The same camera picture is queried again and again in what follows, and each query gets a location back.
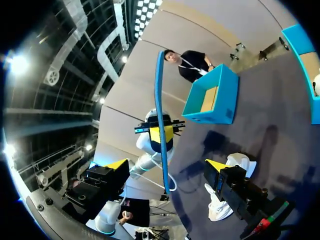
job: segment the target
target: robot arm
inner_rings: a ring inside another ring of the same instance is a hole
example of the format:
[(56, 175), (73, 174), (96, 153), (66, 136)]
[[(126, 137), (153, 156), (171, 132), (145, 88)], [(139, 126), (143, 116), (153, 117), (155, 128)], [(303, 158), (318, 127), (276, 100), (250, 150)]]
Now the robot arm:
[[(173, 146), (174, 133), (179, 132), (179, 128), (185, 127), (185, 122), (179, 120), (171, 121), (169, 114), (165, 111), (163, 111), (163, 119), (165, 122), (166, 150), (169, 162), (175, 151)], [(156, 166), (154, 162), (157, 164), (161, 164), (162, 162), (157, 111), (155, 109), (149, 111), (145, 116), (145, 122), (142, 122), (134, 130), (136, 134), (140, 134), (136, 147), (146, 152), (130, 170), (130, 172), (136, 173), (131, 176), (134, 179), (138, 179), (140, 175)]]
[(132, 240), (117, 224), (121, 206), (114, 202), (130, 176), (128, 160), (95, 165), (86, 174), (74, 188), (67, 188), (64, 197), (50, 187), (46, 191), (39, 188), (27, 197), (38, 225), (54, 240)]

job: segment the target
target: ceiling duct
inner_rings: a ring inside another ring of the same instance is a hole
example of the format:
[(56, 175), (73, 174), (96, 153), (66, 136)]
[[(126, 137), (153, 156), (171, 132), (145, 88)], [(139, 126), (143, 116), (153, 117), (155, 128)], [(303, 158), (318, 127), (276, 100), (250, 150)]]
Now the ceiling duct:
[(125, 0), (113, 0), (114, 4), (123, 4), (125, 2)]
[(80, 0), (63, 0), (63, 3), (74, 21), (76, 30), (65, 41), (49, 67), (43, 82), (50, 86), (54, 86), (59, 81), (59, 71), (62, 65), (88, 26), (88, 19)]
[(121, 45), (122, 49), (124, 51), (128, 50), (129, 44), (127, 43), (126, 39), (126, 32), (124, 28), (124, 16), (122, 14), (122, 6), (125, 1), (124, 0), (113, 0), (113, 7), (114, 7), (114, 12), (115, 12), (115, 19), (116, 19), (116, 24), (117, 27), (115, 30), (113, 30), (109, 36), (101, 43), (98, 53), (97, 53), (97, 59), (103, 69), (105, 70), (104, 75), (101, 77), (99, 83), (97, 84), (94, 93), (99, 94), (107, 75), (114, 81), (118, 79), (118, 74), (110, 62), (107, 54), (106, 54), (106, 49), (109, 47), (109, 45), (113, 42), (113, 40), (119, 35), (120, 40), (121, 40)]

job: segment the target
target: lanyard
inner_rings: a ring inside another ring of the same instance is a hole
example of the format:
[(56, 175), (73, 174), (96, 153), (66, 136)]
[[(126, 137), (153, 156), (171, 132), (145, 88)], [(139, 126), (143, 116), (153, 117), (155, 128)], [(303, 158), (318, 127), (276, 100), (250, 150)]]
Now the lanyard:
[(197, 70), (198, 72), (200, 72), (201, 70), (195, 66), (193, 66), (190, 62), (188, 62), (187, 60), (183, 59), (181, 57), (182, 61), (185, 61), (187, 64), (189, 64), (191, 67), (185, 67), (185, 66), (182, 66), (182, 65), (179, 65), (179, 67), (181, 68), (184, 68), (184, 69), (193, 69), (193, 70)]
[(199, 69), (195, 66), (193, 66), (190, 62), (188, 62), (187, 60), (183, 59), (181, 57), (182, 61), (185, 61), (187, 64), (189, 64), (191, 67), (185, 67), (185, 66), (181, 66), (179, 65), (179, 67), (184, 68), (184, 69), (192, 69), (192, 70), (197, 70), (199, 72), (199, 74), (201, 74), (202, 76), (206, 75), (208, 72), (203, 70), (203, 69)]

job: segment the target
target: white cable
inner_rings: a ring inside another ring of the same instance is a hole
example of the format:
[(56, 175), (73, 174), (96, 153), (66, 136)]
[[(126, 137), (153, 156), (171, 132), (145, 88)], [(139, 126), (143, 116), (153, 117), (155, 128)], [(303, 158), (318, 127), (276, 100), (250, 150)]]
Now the white cable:
[[(161, 168), (161, 169), (162, 169), (162, 167), (161, 167), (156, 161), (154, 161), (154, 160), (152, 159), (152, 157), (151, 157), (151, 161), (152, 161), (158, 168)], [(147, 178), (147, 177), (145, 177), (145, 176), (143, 176), (143, 175), (141, 175), (141, 174), (139, 174), (139, 173), (132, 172), (133, 169), (134, 169), (134, 167), (131, 168), (130, 174), (138, 175), (138, 176), (144, 178), (145, 180), (148, 180), (149, 182), (153, 183), (154, 185), (157, 185), (158, 187), (160, 187), (160, 188), (162, 188), (162, 189), (166, 189), (164, 186), (162, 186), (162, 185), (160, 185), (160, 184), (158, 184), (158, 183), (150, 180), (149, 178)], [(170, 173), (168, 173), (168, 175), (169, 175), (169, 177), (171, 178), (171, 180), (172, 180), (173, 183), (174, 183), (174, 189), (170, 189), (170, 192), (173, 192), (173, 191), (177, 190), (177, 182), (176, 182), (176, 180), (174, 179), (174, 177), (171, 176)]]
[(125, 202), (126, 197), (127, 197), (127, 184), (124, 183), (124, 196), (123, 196), (123, 199), (122, 199), (120, 205), (122, 205)]

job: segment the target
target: black t-shirt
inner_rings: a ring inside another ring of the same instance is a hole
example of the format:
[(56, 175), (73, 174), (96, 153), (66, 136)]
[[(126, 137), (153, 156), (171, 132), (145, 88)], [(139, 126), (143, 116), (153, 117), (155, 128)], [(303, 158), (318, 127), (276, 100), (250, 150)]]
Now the black t-shirt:
[[(192, 64), (195, 68), (202, 69), (205, 71), (209, 71), (209, 66), (205, 61), (206, 54), (198, 52), (198, 51), (186, 51), (184, 52), (181, 57), (184, 60), (187, 60), (190, 64)], [(195, 80), (202, 77), (202, 75), (199, 73), (196, 69), (190, 69), (192, 66), (190, 66), (185, 61), (182, 61), (181, 64), (183, 67), (179, 66), (179, 73), (182, 77), (187, 79), (189, 82), (193, 83)]]
[(149, 227), (150, 223), (150, 206), (149, 200), (126, 198), (121, 206), (121, 212), (118, 219), (122, 219), (122, 212), (127, 211), (133, 214), (133, 218), (127, 223), (137, 227)]

